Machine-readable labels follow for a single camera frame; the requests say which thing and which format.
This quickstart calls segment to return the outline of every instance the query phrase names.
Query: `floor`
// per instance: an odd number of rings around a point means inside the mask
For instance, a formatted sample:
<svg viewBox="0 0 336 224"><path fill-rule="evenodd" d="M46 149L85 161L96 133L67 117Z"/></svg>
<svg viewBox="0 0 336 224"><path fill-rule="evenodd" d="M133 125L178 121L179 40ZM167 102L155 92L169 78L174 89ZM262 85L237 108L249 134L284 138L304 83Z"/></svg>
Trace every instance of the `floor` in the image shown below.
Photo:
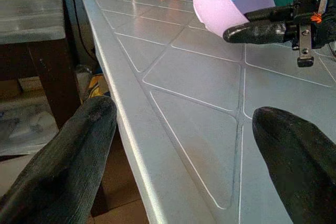
<svg viewBox="0 0 336 224"><path fill-rule="evenodd" d="M102 185L110 211L94 218L90 216L87 224L149 223L118 130L112 141Z"/></svg>

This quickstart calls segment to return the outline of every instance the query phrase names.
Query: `white object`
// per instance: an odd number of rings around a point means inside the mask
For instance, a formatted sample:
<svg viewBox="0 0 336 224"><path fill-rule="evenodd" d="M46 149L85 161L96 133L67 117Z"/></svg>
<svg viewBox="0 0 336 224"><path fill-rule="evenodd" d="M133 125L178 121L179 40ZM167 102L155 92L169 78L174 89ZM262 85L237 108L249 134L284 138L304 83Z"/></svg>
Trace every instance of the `white object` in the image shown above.
<svg viewBox="0 0 336 224"><path fill-rule="evenodd" d="M53 139L57 132L54 117L46 111L23 116L9 139L1 142L0 155L35 154Z"/></svg>
<svg viewBox="0 0 336 224"><path fill-rule="evenodd" d="M224 42L191 0L83 2L150 223L292 223L251 117L274 106L336 141L328 49L307 71L291 44Z"/></svg>

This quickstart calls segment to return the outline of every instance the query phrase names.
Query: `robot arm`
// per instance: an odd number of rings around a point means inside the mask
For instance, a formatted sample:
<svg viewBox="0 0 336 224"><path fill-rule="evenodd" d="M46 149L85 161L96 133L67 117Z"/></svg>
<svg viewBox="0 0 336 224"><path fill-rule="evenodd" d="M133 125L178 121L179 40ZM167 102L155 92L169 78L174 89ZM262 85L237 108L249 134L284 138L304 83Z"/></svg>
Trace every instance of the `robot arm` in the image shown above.
<svg viewBox="0 0 336 224"><path fill-rule="evenodd" d="M336 40L336 0L294 0L282 7L245 14L250 23L229 28L227 42L268 44L292 42L299 50L298 66L311 67L311 49Z"/></svg>

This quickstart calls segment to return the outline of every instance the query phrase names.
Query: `orange object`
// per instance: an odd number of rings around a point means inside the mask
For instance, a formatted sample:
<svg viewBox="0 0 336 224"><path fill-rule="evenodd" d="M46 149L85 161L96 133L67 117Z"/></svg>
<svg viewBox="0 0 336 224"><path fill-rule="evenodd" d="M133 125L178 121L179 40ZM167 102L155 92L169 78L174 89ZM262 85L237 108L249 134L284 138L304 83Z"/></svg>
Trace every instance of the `orange object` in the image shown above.
<svg viewBox="0 0 336 224"><path fill-rule="evenodd" d="M321 14L318 14L318 13L314 13L313 16L311 16L310 20L312 22L316 22L316 23L321 23L322 22L322 15Z"/></svg>

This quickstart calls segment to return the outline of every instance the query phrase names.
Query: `triangular pattern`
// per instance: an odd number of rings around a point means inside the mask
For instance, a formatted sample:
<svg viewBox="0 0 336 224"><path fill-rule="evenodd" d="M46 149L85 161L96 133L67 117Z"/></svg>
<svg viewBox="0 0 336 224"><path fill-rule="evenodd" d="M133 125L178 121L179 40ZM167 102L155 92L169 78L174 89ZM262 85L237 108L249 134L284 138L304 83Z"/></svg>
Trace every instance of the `triangular pattern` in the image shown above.
<svg viewBox="0 0 336 224"><path fill-rule="evenodd" d="M128 36L118 35L118 39L137 72L146 70L165 49L162 45Z"/></svg>
<svg viewBox="0 0 336 224"><path fill-rule="evenodd" d="M324 66L328 70L330 76L336 84L336 60L334 58L329 57L320 57L319 60L323 62Z"/></svg>
<svg viewBox="0 0 336 224"><path fill-rule="evenodd" d="M96 0L102 10L140 16L147 12L152 6L126 2L123 0Z"/></svg>
<svg viewBox="0 0 336 224"><path fill-rule="evenodd" d="M197 16L190 21L189 27L206 30L205 25L198 20Z"/></svg>
<svg viewBox="0 0 336 224"><path fill-rule="evenodd" d="M314 52L312 55L315 57L314 65L309 69L299 68L296 64L298 52L293 51L291 48L277 44L246 45L246 63L251 66L326 86L335 85L322 62L319 60L320 56Z"/></svg>
<svg viewBox="0 0 336 224"><path fill-rule="evenodd" d="M169 44L183 29L183 26L169 24L147 18L136 18L133 22L124 24L115 30L117 34L128 35L156 42Z"/></svg>
<svg viewBox="0 0 336 224"><path fill-rule="evenodd" d="M244 110L252 118L254 111L270 106L289 111L319 127L336 143L335 89L283 76L255 67L247 67Z"/></svg>
<svg viewBox="0 0 336 224"><path fill-rule="evenodd" d="M113 13L107 11L103 11L103 15L112 29L116 29L117 27L123 24L129 23L132 19L135 18L134 16L131 15Z"/></svg>
<svg viewBox="0 0 336 224"><path fill-rule="evenodd" d="M231 61L240 61L244 45L229 44L209 31L188 27L179 34L173 42L173 47Z"/></svg>
<svg viewBox="0 0 336 224"><path fill-rule="evenodd" d="M251 123L244 124L242 148L241 223L292 224L269 177L266 163L253 137Z"/></svg>
<svg viewBox="0 0 336 224"><path fill-rule="evenodd" d="M232 196L236 120L221 111L163 92L152 97L175 136L175 148L201 191L218 208Z"/></svg>
<svg viewBox="0 0 336 224"><path fill-rule="evenodd" d="M143 78L149 85L232 111L238 107L239 80L240 65L175 48Z"/></svg>
<svg viewBox="0 0 336 224"><path fill-rule="evenodd" d="M162 7L153 7L142 15L143 18L159 20L178 25L186 25L193 18L194 14L181 10L173 10Z"/></svg>

